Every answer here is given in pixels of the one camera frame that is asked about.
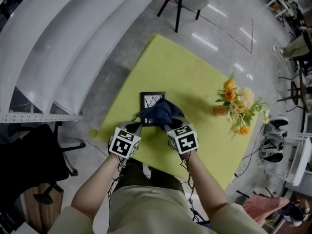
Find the gray floor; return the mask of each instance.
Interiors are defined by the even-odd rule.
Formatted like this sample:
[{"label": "gray floor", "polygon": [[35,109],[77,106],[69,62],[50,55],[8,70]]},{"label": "gray floor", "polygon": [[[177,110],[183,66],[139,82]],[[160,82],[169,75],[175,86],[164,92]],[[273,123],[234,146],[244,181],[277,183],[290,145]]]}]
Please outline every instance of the gray floor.
[{"label": "gray floor", "polygon": [[[169,3],[158,18],[156,14],[164,0],[153,1],[124,35],[104,64],[82,108],[84,120],[69,122],[68,125],[86,139],[89,139],[89,129],[100,128],[119,89],[146,43],[153,33],[158,33],[195,53],[225,75],[228,75],[233,67],[239,67],[236,76],[239,86],[252,88],[257,97],[264,98],[270,104],[272,115],[283,114],[289,119],[287,126],[289,131],[298,131],[301,126],[302,110],[295,109],[286,113],[286,110],[294,106],[292,101],[276,102],[277,99],[285,97],[287,88],[290,88],[290,82],[279,80],[278,76],[292,77],[293,69],[290,64],[283,64],[278,53],[272,51],[272,47],[273,45],[285,46],[289,42],[288,29],[283,28],[273,18],[272,13],[264,8],[265,0],[209,1],[210,7],[202,10],[202,17],[198,21],[195,20],[193,12],[182,10],[178,34],[173,30],[176,5]],[[198,37],[194,37],[195,34],[202,36],[204,40],[198,40]],[[205,41],[215,47],[209,47]],[[254,150],[260,146],[262,136],[258,136],[258,133],[261,125],[262,122],[259,119],[246,155],[252,152],[256,139]],[[64,126],[59,141],[73,143],[77,141],[77,138]],[[93,144],[107,153],[104,145],[94,142]],[[236,190],[241,190],[246,194],[252,191],[265,194],[264,188],[268,187],[272,192],[280,193],[283,182],[266,176],[263,171],[268,169],[284,174],[289,166],[288,159],[291,155],[291,149],[286,149],[283,162],[278,166],[258,165],[258,155],[253,155],[248,172],[238,179],[233,179],[226,189],[229,200],[231,202],[239,200]],[[71,151],[67,157],[78,169],[79,176],[70,177],[59,183],[65,190],[63,207],[70,204],[77,189],[105,159],[98,150],[91,146],[83,150]],[[240,164],[237,169],[238,174],[242,173],[248,162],[249,160],[246,159],[245,163]],[[193,199],[195,208],[202,212],[196,195]],[[95,220],[95,233],[106,231],[108,216],[108,202],[105,200]]]}]

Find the pink cushion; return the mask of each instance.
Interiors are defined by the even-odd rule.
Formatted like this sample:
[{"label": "pink cushion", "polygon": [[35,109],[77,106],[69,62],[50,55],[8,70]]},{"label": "pink cushion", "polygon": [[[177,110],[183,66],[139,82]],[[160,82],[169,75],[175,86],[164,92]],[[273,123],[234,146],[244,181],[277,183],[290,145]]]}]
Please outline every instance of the pink cushion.
[{"label": "pink cushion", "polygon": [[289,203],[284,197],[268,198],[258,195],[251,196],[243,205],[245,212],[258,224],[262,224],[272,213]]}]

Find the forearm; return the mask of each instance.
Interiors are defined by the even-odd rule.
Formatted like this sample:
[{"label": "forearm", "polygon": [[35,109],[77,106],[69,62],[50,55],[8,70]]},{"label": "forearm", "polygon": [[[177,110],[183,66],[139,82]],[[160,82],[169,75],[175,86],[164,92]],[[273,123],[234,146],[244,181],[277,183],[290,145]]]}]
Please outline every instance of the forearm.
[{"label": "forearm", "polygon": [[112,182],[119,162],[109,155],[97,171],[76,192],[71,206],[94,220]]},{"label": "forearm", "polygon": [[209,219],[228,204],[224,190],[210,174],[196,152],[188,160],[188,170],[192,176],[200,203]]}]

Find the beige shirt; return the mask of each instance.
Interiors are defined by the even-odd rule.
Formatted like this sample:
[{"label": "beige shirt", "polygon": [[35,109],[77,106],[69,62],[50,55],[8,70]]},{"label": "beige shirt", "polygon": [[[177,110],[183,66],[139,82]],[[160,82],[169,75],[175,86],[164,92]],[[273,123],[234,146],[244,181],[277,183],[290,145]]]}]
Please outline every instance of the beige shirt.
[{"label": "beige shirt", "polygon": [[[223,207],[211,219],[212,230],[194,223],[184,194],[159,187],[126,186],[111,197],[114,234],[266,234],[240,205]],[[92,234],[92,223],[84,214],[66,207],[48,234]]]}]

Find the black picture frame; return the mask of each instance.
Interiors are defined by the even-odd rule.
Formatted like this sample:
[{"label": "black picture frame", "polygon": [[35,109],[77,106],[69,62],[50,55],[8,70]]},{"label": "black picture frame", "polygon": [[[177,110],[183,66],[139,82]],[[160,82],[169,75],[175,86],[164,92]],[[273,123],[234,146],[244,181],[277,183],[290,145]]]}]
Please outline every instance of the black picture frame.
[{"label": "black picture frame", "polygon": [[[141,110],[144,110],[145,108],[149,108],[155,105],[155,103],[161,99],[161,98],[166,98],[166,92],[141,92],[140,93],[141,97]],[[156,126],[153,123],[152,119],[141,119],[141,123],[144,127],[153,127]]]}]

